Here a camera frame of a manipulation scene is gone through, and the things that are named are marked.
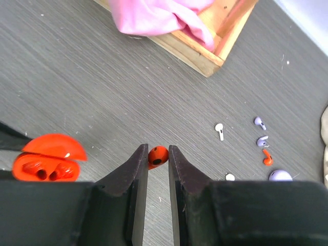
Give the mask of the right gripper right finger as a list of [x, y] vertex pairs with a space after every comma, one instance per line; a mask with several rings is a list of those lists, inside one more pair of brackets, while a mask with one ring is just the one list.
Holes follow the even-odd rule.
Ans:
[[224, 245], [215, 216], [213, 180], [169, 146], [169, 186], [174, 245]]

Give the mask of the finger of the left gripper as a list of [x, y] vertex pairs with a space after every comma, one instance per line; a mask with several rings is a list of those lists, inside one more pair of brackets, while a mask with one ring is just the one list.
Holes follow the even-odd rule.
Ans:
[[22, 151], [32, 139], [0, 122], [0, 149]]

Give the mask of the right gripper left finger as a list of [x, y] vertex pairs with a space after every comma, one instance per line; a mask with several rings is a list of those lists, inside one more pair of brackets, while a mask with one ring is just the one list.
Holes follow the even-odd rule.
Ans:
[[148, 145], [97, 181], [78, 245], [142, 245], [148, 183]]

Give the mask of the orange charging case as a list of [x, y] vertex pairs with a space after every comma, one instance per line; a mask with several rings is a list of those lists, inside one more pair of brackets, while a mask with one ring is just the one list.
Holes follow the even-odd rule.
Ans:
[[80, 161], [87, 161], [82, 145], [64, 134], [46, 134], [24, 144], [12, 166], [13, 176], [21, 181], [74, 182]]

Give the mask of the orange earbud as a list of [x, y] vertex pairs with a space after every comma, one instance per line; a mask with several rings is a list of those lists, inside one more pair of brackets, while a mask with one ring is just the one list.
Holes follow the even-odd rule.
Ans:
[[154, 147], [148, 154], [148, 167], [149, 170], [154, 169], [164, 163], [169, 159], [169, 151], [164, 146]]
[[262, 152], [263, 152], [263, 154], [265, 155], [265, 158], [263, 159], [263, 163], [264, 163], [266, 166], [272, 166], [273, 163], [274, 163], [274, 160], [273, 160], [271, 154], [268, 152], [267, 149], [263, 149]]

